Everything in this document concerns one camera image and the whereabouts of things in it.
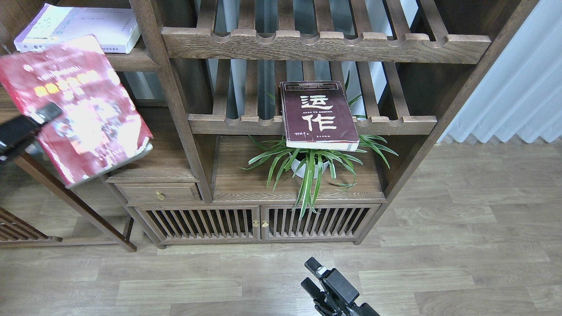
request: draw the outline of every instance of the laminate floor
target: laminate floor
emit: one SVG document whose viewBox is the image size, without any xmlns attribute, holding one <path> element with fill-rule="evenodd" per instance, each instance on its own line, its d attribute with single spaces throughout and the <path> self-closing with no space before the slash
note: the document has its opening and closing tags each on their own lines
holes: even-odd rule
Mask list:
<svg viewBox="0 0 562 316">
<path fill-rule="evenodd" d="M 0 205 L 47 234 L 92 236 L 17 167 Z M 77 193 L 114 223 L 100 183 Z M 359 246 L 170 246 L 138 225 L 116 245 L 0 249 L 0 315 L 317 315 L 300 282 L 316 257 L 383 316 L 562 315 L 562 144 L 435 146 Z"/>
</svg>

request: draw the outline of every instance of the red book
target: red book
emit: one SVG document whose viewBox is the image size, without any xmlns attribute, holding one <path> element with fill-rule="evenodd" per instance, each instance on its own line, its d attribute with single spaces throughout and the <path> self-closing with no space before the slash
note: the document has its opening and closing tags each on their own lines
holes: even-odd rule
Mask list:
<svg viewBox="0 0 562 316">
<path fill-rule="evenodd" d="M 67 186 L 151 148 L 150 130 L 94 36 L 2 56 L 0 82 L 26 116 L 49 102 L 62 109 L 37 140 Z"/>
<path fill-rule="evenodd" d="M 287 146 L 354 151 L 359 135 L 339 81 L 281 82 Z"/>
</svg>

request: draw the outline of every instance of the book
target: book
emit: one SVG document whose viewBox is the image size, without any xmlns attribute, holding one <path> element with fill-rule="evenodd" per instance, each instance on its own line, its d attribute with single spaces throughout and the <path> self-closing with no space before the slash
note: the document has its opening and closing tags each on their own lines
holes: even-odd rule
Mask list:
<svg viewBox="0 0 562 316">
<path fill-rule="evenodd" d="M 0 57 L 0 83 L 25 116 L 50 102 L 62 110 L 37 140 L 67 187 L 151 148 L 152 133 L 92 35 Z"/>
<path fill-rule="evenodd" d="M 130 53 L 140 33 L 132 9 L 57 7 L 46 3 L 13 43 L 20 52 L 41 51 L 91 34 L 106 53 Z"/>
<path fill-rule="evenodd" d="M 355 151 L 359 135 L 338 81 L 281 82 L 287 147 Z"/>
</svg>

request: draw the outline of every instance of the drawer knob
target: drawer knob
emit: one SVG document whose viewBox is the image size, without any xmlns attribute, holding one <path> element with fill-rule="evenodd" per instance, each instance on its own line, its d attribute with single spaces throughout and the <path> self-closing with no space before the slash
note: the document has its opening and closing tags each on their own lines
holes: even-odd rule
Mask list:
<svg viewBox="0 0 562 316">
<path fill-rule="evenodd" d="M 163 201 L 166 198 L 166 196 L 164 196 L 162 192 L 156 191 L 156 198 L 159 199 L 160 201 Z"/>
</svg>

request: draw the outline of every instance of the cabinet door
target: cabinet door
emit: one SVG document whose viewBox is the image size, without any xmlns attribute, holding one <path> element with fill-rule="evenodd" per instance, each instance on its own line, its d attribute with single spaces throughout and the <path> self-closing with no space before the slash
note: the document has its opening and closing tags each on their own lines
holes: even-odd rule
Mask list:
<svg viewBox="0 0 562 316">
<path fill-rule="evenodd" d="M 239 243 L 260 239 L 259 207 L 148 210 L 137 208 L 162 245 Z"/>
<path fill-rule="evenodd" d="M 261 207 L 261 238 L 269 241 L 353 241 L 379 204 L 317 205 L 316 213 L 288 205 Z"/>
</svg>

